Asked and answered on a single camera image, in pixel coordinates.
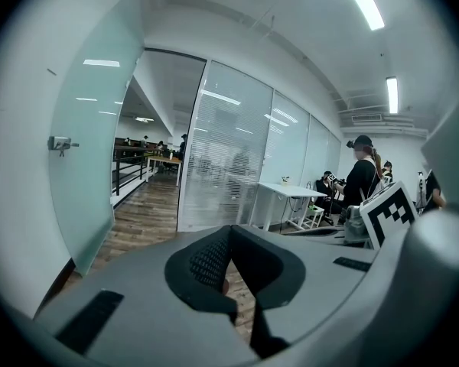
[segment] white table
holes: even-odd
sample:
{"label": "white table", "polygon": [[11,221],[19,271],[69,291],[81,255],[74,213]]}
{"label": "white table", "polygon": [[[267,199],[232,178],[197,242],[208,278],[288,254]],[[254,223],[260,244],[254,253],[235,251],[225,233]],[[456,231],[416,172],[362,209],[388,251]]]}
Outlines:
{"label": "white table", "polygon": [[227,174],[228,179],[236,182],[241,186],[239,192],[239,206],[238,214],[236,215],[235,224],[240,224],[242,221],[243,210],[245,208],[246,196],[248,194],[248,188],[254,186],[256,183],[256,176],[238,175],[238,174]]}
{"label": "white table", "polygon": [[296,226],[299,229],[304,229],[302,227],[302,223],[303,223],[304,218],[306,217],[306,212],[307,212],[306,209],[308,208],[309,200],[312,197],[326,197],[327,196],[326,194],[317,192],[316,190],[306,189],[305,187],[296,187],[294,185],[282,186],[279,183],[259,182],[259,189],[257,190],[257,197],[253,204],[252,215],[250,216],[250,221],[249,221],[250,226],[252,225],[253,216],[255,214],[255,207],[256,207],[257,200],[259,198],[258,195],[259,195],[260,189],[268,189],[272,191],[272,195],[270,197],[270,203],[269,203],[269,206],[267,207],[267,214],[265,216],[265,223],[263,226],[263,229],[265,231],[268,231],[270,227],[270,222],[272,220],[272,214],[274,213],[275,196],[285,196],[286,199],[287,197],[307,197],[307,199],[305,200],[306,206],[303,206],[304,207],[303,215],[299,219],[298,223],[296,224],[292,221],[290,222],[293,226]]}
{"label": "white table", "polygon": [[148,156],[148,169],[146,170],[146,182],[148,182],[148,178],[150,177],[150,161],[154,161],[153,174],[155,174],[156,162],[178,164],[177,183],[175,185],[175,186],[178,186],[179,180],[181,178],[181,168],[182,168],[181,161],[179,161],[177,158],[170,159],[170,158],[164,158],[162,156]]}

